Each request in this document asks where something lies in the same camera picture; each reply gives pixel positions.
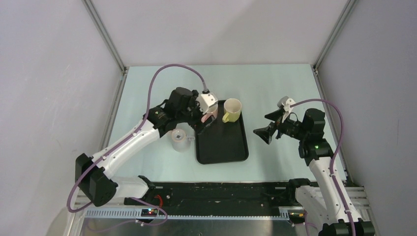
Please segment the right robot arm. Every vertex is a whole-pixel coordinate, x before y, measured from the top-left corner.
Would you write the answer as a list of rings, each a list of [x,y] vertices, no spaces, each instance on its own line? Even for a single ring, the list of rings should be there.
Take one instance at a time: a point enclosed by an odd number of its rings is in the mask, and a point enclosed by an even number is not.
[[[348,196],[348,192],[332,161],[334,152],[324,136],[325,113],[310,108],[302,121],[284,119],[280,109],[265,116],[271,123],[253,132],[267,144],[274,133],[299,141],[300,158],[316,179],[317,191],[306,178],[291,179],[286,187],[289,204],[301,204],[306,211],[305,223],[313,224],[320,236],[373,236],[371,221],[363,219]]]

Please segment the black rectangular tray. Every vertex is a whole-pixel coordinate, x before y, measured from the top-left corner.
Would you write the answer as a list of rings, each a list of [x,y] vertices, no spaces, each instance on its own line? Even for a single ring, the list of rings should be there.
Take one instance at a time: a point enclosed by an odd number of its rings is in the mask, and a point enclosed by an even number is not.
[[[225,100],[218,102],[218,117],[203,133],[196,135],[196,159],[203,165],[245,161],[249,150],[243,116],[222,122]]]

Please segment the clear glass mug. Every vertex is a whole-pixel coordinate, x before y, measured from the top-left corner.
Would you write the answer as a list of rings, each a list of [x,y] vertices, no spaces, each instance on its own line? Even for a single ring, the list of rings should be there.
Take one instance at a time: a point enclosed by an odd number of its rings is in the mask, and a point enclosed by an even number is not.
[[[174,129],[171,132],[171,144],[175,151],[185,152],[191,147],[191,142],[195,140],[194,136],[187,135],[183,129]]]

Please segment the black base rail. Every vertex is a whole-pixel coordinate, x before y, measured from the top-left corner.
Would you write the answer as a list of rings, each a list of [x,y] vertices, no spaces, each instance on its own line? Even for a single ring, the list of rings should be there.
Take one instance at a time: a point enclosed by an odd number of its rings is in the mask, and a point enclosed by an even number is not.
[[[170,216],[278,216],[299,207],[287,182],[154,182],[141,198]]]

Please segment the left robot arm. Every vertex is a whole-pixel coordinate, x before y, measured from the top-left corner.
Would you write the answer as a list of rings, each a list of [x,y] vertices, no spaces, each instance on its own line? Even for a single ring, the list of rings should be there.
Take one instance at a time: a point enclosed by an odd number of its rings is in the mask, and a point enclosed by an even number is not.
[[[113,198],[135,197],[142,204],[155,200],[152,182],[146,177],[116,177],[118,169],[141,149],[187,123],[201,134],[214,122],[209,110],[218,104],[212,92],[177,87],[168,99],[150,108],[142,120],[122,138],[92,156],[81,154],[75,161],[75,186],[90,204],[101,207]]]

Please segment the yellow mug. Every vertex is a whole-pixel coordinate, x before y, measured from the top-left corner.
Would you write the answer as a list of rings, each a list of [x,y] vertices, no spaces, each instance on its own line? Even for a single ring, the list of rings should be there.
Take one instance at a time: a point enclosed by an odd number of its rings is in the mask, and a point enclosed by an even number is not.
[[[224,115],[222,117],[223,123],[236,122],[242,110],[242,104],[238,99],[229,98],[224,102]]]

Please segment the aluminium frame rail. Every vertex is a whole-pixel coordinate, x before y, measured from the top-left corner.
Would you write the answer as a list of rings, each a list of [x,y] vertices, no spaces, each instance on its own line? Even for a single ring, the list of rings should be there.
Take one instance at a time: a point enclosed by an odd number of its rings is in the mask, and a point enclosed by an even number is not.
[[[353,205],[364,220],[370,220],[370,203],[363,187],[348,187]],[[162,206],[169,219],[276,219],[303,212],[295,191],[286,190],[284,182],[261,183],[174,183],[160,182],[142,198]],[[152,219],[144,205],[128,199],[113,198],[101,207],[93,205],[85,218]]]

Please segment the pink mug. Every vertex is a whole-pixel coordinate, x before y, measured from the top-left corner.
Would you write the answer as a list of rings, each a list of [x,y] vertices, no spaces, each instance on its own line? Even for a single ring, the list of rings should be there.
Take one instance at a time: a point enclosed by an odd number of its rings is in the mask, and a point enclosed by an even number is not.
[[[210,107],[205,115],[201,118],[201,122],[205,122],[208,118],[213,117],[214,119],[217,119],[218,114],[218,105],[214,105]]]

